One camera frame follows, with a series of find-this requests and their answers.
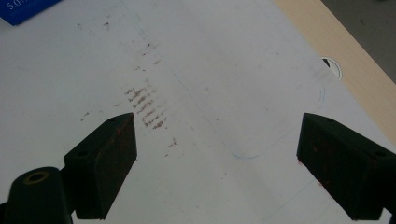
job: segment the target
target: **black plastic part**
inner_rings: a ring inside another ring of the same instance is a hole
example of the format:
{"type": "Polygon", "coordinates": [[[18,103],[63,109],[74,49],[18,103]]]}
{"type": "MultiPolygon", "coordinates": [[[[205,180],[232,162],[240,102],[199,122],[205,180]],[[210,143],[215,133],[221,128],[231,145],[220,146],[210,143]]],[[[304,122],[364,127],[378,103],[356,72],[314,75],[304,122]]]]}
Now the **black plastic part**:
{"type": "Polygon", "coordinates": [[[4,216],[6,215],[7,203],[0,204],[0,224],[4,223],[4,216]]]}
{"type": "Polygon", "coordinates": [[[71,224],[61,173],[43,167],[18,177],[11,186],[4,223],[71,224]]]}
{"type": "Polygon", "coordinates": [[[341,123],[304,114],[297,157],[351,219],[395,211],[395,154],[341,123]]]}
{"type": "Polygon", "coordinates": [[[134,114],[107,120],[64,156],[69,209],[80,219],[104,219],[136,160],[134,114]]]}

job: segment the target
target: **screw hole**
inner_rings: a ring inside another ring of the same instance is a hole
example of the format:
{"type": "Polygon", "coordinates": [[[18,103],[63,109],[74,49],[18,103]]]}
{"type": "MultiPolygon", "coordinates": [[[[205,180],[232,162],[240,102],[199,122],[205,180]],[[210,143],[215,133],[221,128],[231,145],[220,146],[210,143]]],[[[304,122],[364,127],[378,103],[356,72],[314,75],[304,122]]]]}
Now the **screw hole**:
{"type": "Polygon", "coordinates": [[[46,171],[35,172],[34,174],[27,176],[23,180],[23,183],[25,185],[37,184],[37,183],[40,183],[41,181],[47,179],[47,177],[49,177],[49,175],[50,175],[50,173],[48,173],[46,171]]]}
{"type": "Polygon", "coordinates": [[[386,156],[387,156],[387,154],[385,154],[385,153],[382,152],[382,151],[376,151],[374,154],[375,154],[376,156],[378,156],[378,157],[386,157],[386,156]]]}

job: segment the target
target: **beige surface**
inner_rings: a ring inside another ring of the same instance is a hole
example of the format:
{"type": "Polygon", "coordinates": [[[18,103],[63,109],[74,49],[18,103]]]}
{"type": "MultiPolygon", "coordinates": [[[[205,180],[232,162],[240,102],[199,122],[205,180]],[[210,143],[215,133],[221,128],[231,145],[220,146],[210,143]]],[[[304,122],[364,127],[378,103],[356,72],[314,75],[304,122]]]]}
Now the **beige surface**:
{"type": "Polygon", "coordinates": [[[275,0],[322,56],[334,58],[343,82],[359,104],[396,145],[396,86],[319,0],[275,0]]]}

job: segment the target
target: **white surface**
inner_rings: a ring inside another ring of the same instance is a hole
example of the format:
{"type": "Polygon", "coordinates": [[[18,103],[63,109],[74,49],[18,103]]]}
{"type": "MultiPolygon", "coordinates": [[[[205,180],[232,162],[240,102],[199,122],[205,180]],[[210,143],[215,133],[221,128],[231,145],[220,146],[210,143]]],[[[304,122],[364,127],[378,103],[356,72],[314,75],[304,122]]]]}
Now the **white surface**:
{"type": "Polygon", "coordinates": [[[75,223],[352,223],[297,162],[303,113],[394,150],[269,0],[67,0],[0,21],[0,202],[131,111],[138,161],[75,223]]]}

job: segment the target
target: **blue object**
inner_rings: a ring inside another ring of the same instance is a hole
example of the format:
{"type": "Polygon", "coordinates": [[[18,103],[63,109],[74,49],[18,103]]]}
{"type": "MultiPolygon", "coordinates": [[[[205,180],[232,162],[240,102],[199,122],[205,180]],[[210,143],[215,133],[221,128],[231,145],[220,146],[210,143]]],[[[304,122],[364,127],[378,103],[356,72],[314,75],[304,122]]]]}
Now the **blue object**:
{"type": "Polygon", "coordinates": [[[0,17],[18,25],[61,0],[0,0],[0,17]]]}

